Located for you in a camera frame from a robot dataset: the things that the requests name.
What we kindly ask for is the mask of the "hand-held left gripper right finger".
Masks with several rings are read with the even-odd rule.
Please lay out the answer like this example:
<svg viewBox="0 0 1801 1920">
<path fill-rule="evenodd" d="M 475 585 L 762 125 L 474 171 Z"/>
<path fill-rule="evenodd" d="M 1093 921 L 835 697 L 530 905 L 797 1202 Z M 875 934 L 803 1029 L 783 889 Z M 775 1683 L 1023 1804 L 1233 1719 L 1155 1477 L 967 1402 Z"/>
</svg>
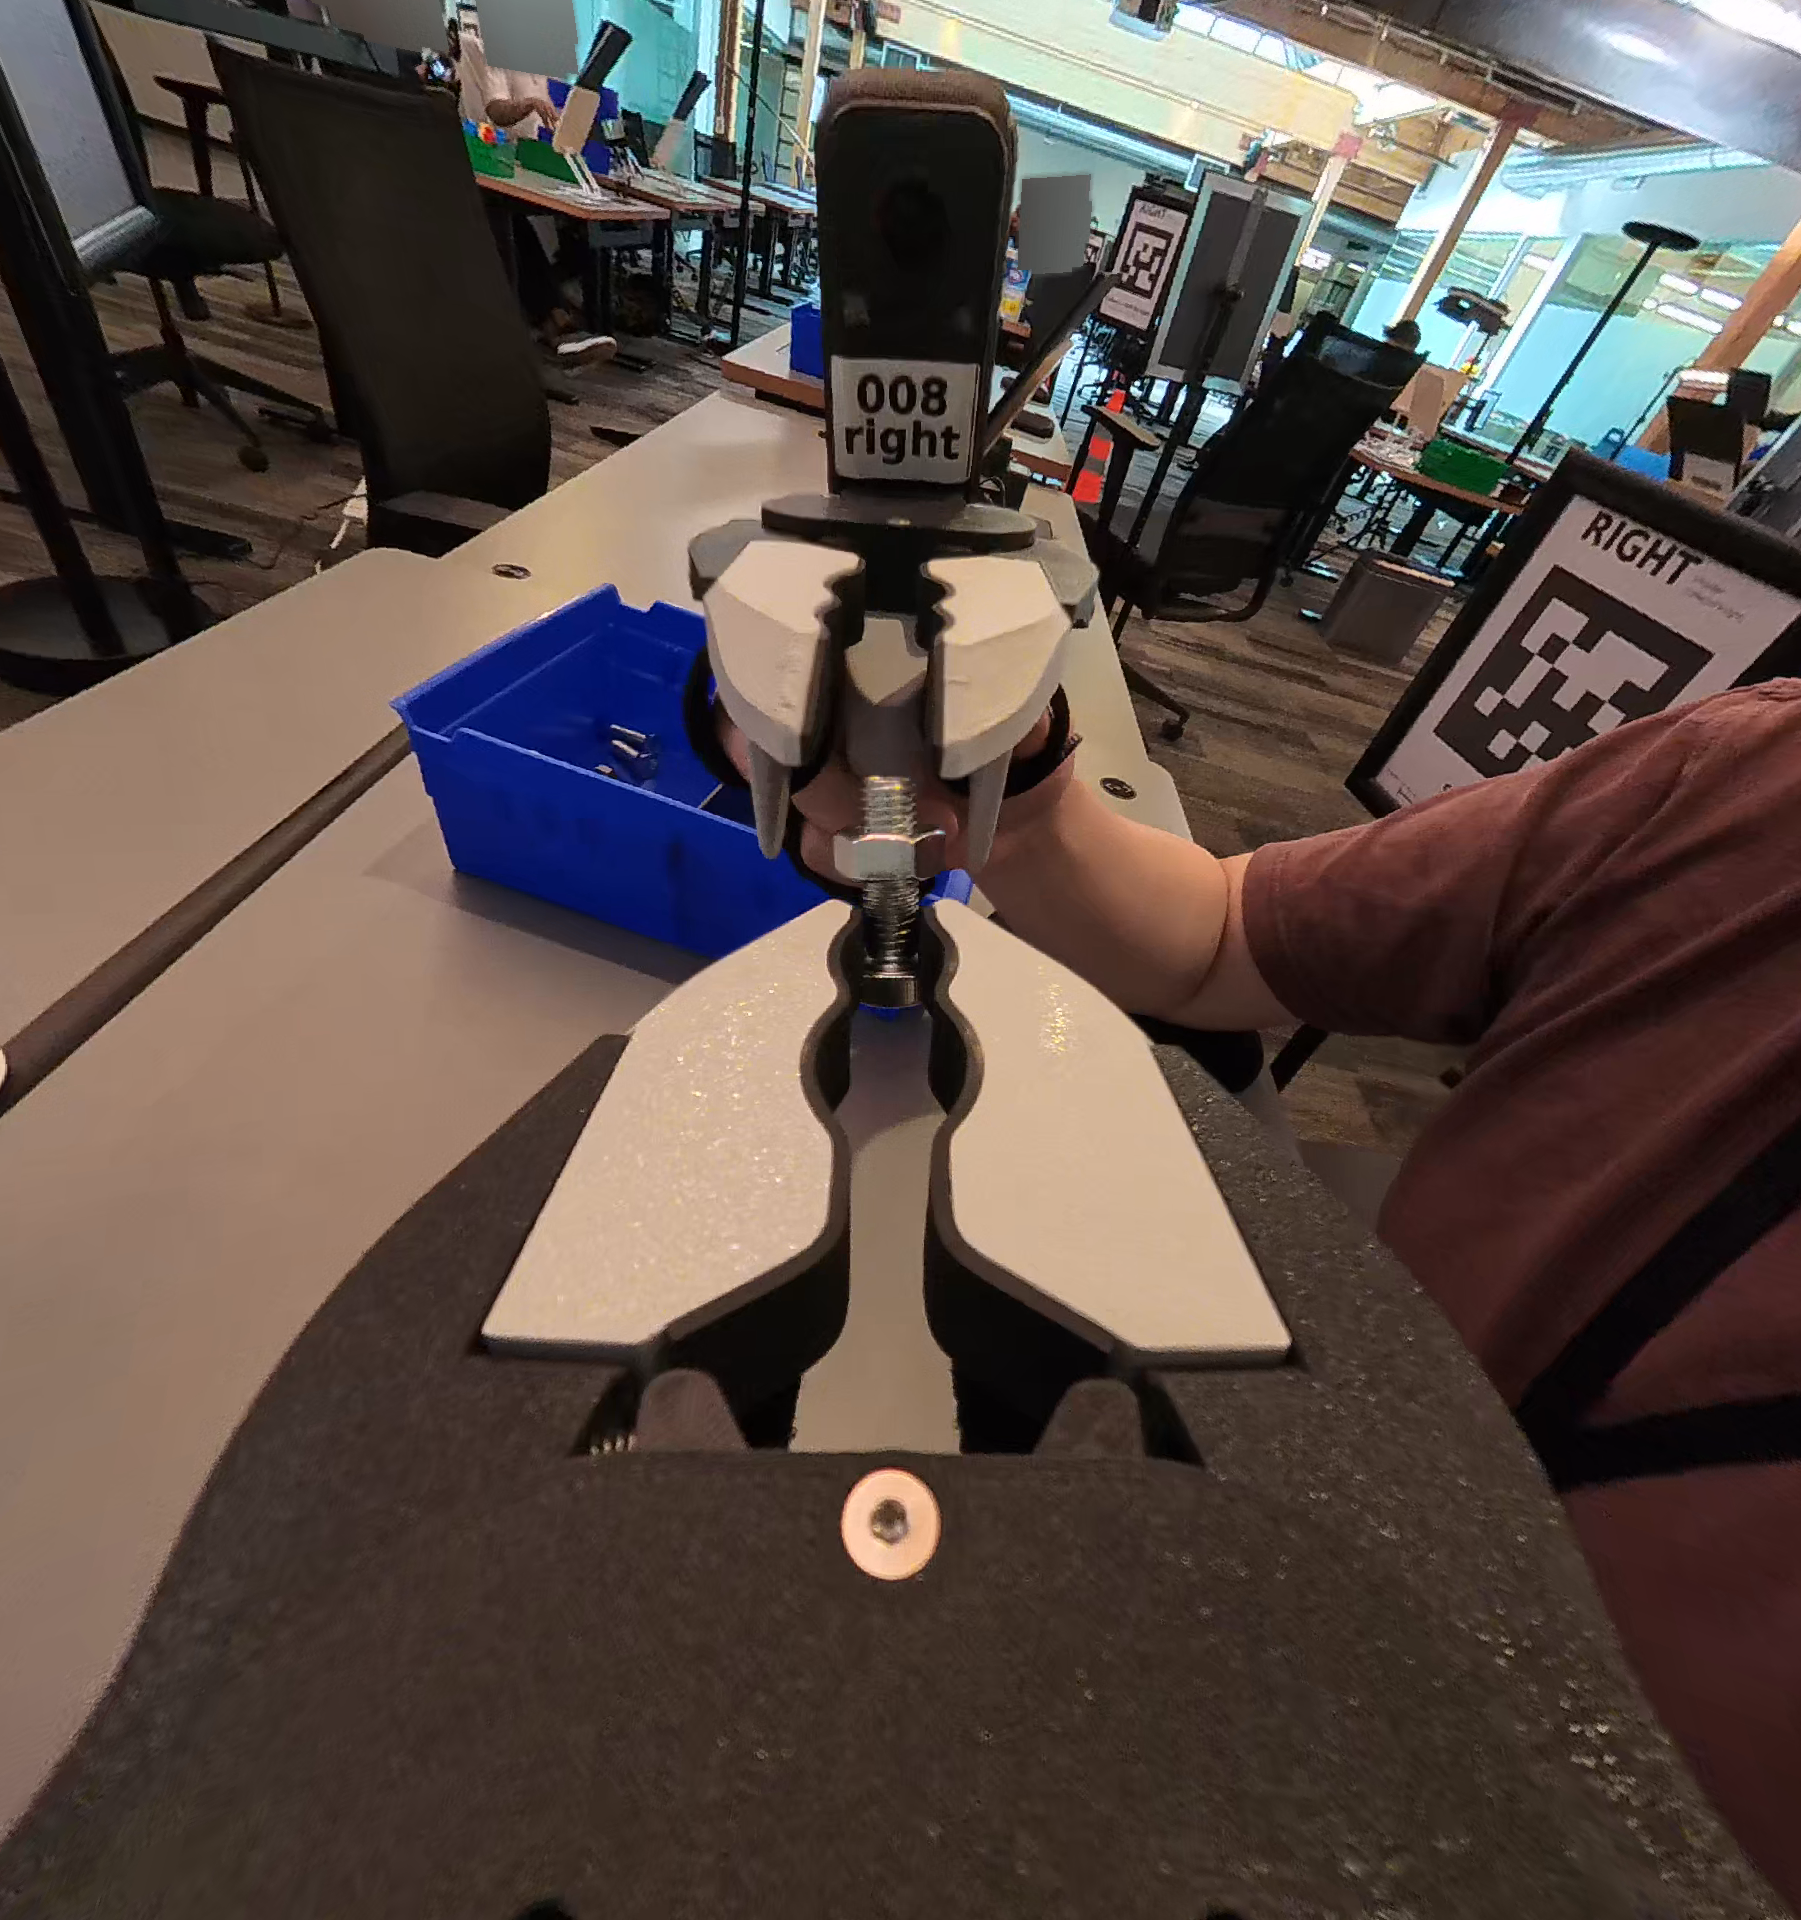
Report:
<svg viewBox="0 0 1801 1920">
<path fill-rule="evenodd" d="M 956 1383 L 1056 1404 L 1080 1380 L 1290 1362 L 1143 1029 L 964 905 L 928 905 L 920 952 L 941 1108 L 922 1296 Z"/>
</svg>

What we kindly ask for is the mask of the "person's right hand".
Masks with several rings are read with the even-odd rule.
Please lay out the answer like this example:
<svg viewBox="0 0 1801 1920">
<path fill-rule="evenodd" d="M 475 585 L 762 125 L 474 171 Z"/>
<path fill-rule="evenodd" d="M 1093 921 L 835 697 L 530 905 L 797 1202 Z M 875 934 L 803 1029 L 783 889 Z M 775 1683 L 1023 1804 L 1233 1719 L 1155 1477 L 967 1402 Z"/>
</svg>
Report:
<svg viewBox="0 0 1801 1920">
<path fill-rule="evenodd" d="M 941 833 L 941 864 L 967 873 L 976 884 L 1013 877 L 1036 853 L 1052 844 L 1066 810 L 1080 798 L 1075 789 L 1077 733 L 1059 732 L 1058 712 L 1034 728 L 1013 752 L 1001 808 L 986 860 L 967 847 L 967 791 L 939 782 L 922 769 L 912 779 L 913 825 Z M 846 875 L 835 859 L 840 835 L 863 825 L 863 778 L 856 778 L 841 758 L 828 763 L 809 783 L 792 796 L 792 820 L 797 855 L 818 884 L 858 892 L 858 877 Z"/>
</svg>

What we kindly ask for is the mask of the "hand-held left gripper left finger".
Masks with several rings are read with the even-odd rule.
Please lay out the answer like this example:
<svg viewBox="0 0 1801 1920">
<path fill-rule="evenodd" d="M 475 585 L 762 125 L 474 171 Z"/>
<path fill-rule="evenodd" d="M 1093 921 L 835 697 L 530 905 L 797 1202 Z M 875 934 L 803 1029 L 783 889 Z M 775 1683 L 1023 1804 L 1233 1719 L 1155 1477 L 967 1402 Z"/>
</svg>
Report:
<svg viewBox="0 0 1801 1920">
<path fill-rule="evenodd" d="M 796 1392 L 846 1318 L 854 926 L 822 900 L 636 1022 L 486 1311 L 491 1352 L 698 1370 L 734 1404 Z"/>
</svg>

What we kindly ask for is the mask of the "blue plastic bin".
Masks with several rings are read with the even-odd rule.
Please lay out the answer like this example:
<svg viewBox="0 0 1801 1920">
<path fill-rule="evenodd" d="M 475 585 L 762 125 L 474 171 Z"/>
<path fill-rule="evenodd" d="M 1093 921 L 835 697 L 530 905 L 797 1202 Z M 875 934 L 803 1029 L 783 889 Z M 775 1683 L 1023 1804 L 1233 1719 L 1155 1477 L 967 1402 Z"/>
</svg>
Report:
<svg viewBox="0 0 1801 1920">
<path fill-rule="evenodd" d="M 696 749 L 713 712 L 703 620 L 615 588 L 492 640 L 392 701 L 453 867 L 721 958 L 817 908 L 794 851 Z M 650 788 L 612 773 L 612 723 L 655 737 Z"/>
</svg>

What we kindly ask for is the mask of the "person's right forearm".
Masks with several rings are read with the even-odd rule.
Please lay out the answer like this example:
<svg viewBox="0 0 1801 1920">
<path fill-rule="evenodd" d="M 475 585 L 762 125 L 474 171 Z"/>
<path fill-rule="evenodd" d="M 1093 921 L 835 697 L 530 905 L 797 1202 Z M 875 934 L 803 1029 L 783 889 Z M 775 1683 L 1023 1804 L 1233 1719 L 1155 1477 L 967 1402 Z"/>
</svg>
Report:
<svg viewBox="0 0 1801 1920">
<path fill-rule="evenodd" d="M 1189 840 L 1083 803 L 1066 940 L 1052 955 L 1132 1014 L 1204 1031 L 1290 1020 L 1248 940 L 1250 853 L 1214 856 Z"/>
</svg>

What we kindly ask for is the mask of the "grey waste bin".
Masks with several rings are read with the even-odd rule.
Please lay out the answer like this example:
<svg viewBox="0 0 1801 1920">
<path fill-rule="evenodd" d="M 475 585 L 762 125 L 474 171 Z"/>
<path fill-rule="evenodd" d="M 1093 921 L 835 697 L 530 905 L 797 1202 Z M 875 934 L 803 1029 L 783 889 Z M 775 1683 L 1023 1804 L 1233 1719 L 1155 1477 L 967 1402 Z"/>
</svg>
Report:
<svg viewBox="0 0 1801 1920">
<path fill-rule="evenodd" d="M 1397 667 L 1449 592 L 1452 582 L 1441 572 L 1360 553 L 1318 615 L 1318 638 L 1335 652 Z"/>
</svg>

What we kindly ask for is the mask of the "steel hex bolt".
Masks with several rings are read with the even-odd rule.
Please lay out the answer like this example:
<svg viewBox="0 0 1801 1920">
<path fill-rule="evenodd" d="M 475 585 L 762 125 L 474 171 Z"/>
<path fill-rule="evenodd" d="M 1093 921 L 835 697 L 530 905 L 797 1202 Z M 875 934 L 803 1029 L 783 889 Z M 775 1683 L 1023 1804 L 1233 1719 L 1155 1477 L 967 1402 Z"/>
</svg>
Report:
<svg viewBox="0 0 1801 1920">
<path fill-rule="evenodd" d="M 924 828 L 916 810 L 916 788 L 903 776 L 865 776 L 859 786 L 861 829 Z M 876 884 L 859 893 L 861 972 L 858 995 L 870 1010 L 900 1014 L 918 1003 L 918 884 Z"/>
</svg>

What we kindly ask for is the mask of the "grey display on stand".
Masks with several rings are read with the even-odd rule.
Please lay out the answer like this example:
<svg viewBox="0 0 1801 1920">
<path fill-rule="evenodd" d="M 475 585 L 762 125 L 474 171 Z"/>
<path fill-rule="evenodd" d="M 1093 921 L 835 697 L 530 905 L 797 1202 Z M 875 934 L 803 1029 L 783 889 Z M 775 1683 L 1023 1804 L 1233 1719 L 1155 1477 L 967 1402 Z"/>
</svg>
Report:
<svg viewBox="0 0 1801 1920">
<path fill-rule="evenodd" d="M 1241 395 L 1310 218 L 1310 199 L 1286 187 L 1204 172 L 1144 376 L 1186 384 L 1202 373 Z"/>
</svg>

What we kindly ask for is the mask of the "black floor lamp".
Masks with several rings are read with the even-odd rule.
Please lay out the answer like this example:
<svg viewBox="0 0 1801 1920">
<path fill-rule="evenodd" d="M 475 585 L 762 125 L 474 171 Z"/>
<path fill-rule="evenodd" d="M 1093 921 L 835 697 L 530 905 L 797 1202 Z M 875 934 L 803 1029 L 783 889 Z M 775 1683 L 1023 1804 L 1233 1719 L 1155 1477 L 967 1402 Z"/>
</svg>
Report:
<svg viewBox="0 0 1801 1920">
<path fill-rule="evenodd" d="M 1626 306 L 1628 298 L 1633 295 L 1633 290 L 1641 281 L 1643 273 L 1647 273 L 1647 269 L 1653 264 L 1656 256 L 1660 251 L 1691 253 L 1700 246 L 1700 239 L 1691 233 L 1685 233 L 1666 222 L 1639 221 L 1639 218 L 1625 222 L 1623 235 L 1634 247 L 1634 258 L 1625 278 L 1617 283 L 1617 287 L 1614 290 L 1614 293 L 1607 298 L 1606 306 L 1602 308 L 1600 316 L 1590 325 L 1584 342 L 1575 349 L 1572 357 L 1561 365 L 1553 384 L 1545 392 L 1541 405 L 1535 410 L 1531 422 L 1520 432 L 1518 440 L 1510 447 L 1506 456 L 1506 462 L 1510 468 L 1517 468 L 1527 458 L 1528 450 L 1536 442 L 1536 439 L 1545 432 L 1552 412 L 1558 405 L 1560 397 L 1563 397 L 1563 392 L 1571 388 L 1584 360 L 1588 357 L 1597 342 L 1603 336 L 1609 322 Z"/>
</svg>

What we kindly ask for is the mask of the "black floor-standing display panel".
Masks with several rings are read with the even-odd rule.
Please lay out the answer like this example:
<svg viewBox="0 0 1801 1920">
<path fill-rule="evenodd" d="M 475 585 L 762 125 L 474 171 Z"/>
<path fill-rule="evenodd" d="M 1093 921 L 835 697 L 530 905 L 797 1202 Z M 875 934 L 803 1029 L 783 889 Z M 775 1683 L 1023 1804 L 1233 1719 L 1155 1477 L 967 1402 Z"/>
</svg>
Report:
<svg viewBox="0 0 1801 1920">
<path fill-rule="evenodd" d="M 209 623 L 182 573 L 92 290 L 161 228 L 84 5 L 0 2 L 0 283 L 97 522 L 142 567 L 101 575 L 0 351 L 0 458 L 49 572 L 0 587 L 0 681 L 68 697 Z"/>
</svg>

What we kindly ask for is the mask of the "black office chair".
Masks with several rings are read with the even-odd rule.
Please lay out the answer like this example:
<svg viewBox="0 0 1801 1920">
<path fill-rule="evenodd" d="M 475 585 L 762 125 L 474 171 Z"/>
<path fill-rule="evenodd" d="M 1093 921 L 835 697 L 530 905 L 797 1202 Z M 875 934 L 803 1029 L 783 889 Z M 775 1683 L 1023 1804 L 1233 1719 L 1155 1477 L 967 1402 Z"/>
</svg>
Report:
<svg viewBox="0 0 1801 1920">
<path fill-rule="evenodd" d="M 1318 532 L 1355 444 L 1424 364 L 1421 331 L 1400 322 L 1380 338 L 1334 316 L 1303 325 L 1287 351 L 1232 418 L 1195 453 L 1164 497 L 1176 450 L 1104 407 L 1113 458 L 1102 503 L 1077 510 L 1113 640 L 1128 620 L 1241 623 L 1287 575 Z"/>
<path fill-rule="evenodd" d="M 211 321 L 199 285 L 227 278 L 241 269 L 264 276 L 287 256 L 280 237 L 251 203 L 234 203 L 209 189 L 151 187 L 155 235 L 128 269 L 151 301 L 154 338 L 144 347 L 112 354 L 122 397 L 168 388 L 185 410 L 213 414 L 237 439 L 241 468 L 270 469 L 267 447 L 256 420 L 241 414 L 239 399 L 260 404 L 264 420 L 287 427 L 313 444 L 336 436 L 332 420 L 311 399 L 292 395 L 262 376 L 215 361 L 192 349 L 182 322 Z"/>
<path fill-rule="evenodd" d="M 221 43 L 211 60 L 360 447 L 365 543 L 438 560 L 539 500 L 542 354 L 457 109 Z"/>
</svg>

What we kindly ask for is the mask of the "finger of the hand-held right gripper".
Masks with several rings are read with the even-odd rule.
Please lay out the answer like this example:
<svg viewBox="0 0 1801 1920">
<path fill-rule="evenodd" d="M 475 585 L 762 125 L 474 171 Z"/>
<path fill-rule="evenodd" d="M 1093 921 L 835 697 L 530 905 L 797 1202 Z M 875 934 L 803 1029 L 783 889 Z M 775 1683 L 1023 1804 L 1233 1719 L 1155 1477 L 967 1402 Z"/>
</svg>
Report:
<svg viewBox="0 0 1801 1920">
<path fill-rule="evenodd" d="M 966 782 L 966 869 L 991 860 L 1015 749 L 1059 683 L 1069 613 L 1036 560 L 934 560 L 922 570 L 924 737 L 941 783 Z"/>
<path fill-rule="evenodd" d="M 811 540 L 698 540 L 696 599 L 721 709 L 748 744 L 757 844 L 776 859 L 794 791 L 835 746 L 863 560 Z"/>
</svg>

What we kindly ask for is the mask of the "framed marker sign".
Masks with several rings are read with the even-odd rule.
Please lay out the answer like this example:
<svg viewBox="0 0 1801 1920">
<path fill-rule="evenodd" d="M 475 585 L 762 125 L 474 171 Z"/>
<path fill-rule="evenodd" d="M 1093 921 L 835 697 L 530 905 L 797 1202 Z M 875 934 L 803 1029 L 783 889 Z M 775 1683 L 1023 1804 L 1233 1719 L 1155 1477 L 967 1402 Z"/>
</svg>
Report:
<svg viewBox="0 0 1801 1920">
<path fill-rule="evenodd" d="M 1375 819 L 1801 677 L 1801 540 L 1571 453 L 1343 779 Z"/>
<path fill-rule="evenodd" d="M 1102 270 L 1112 285 L 1096 321 L 1149 334 L 1172 292 L 1196 195 L 1172 182 L 1141 182 L 1128 194 L 1120 227 L 1106 244 Z"/>
</svg>

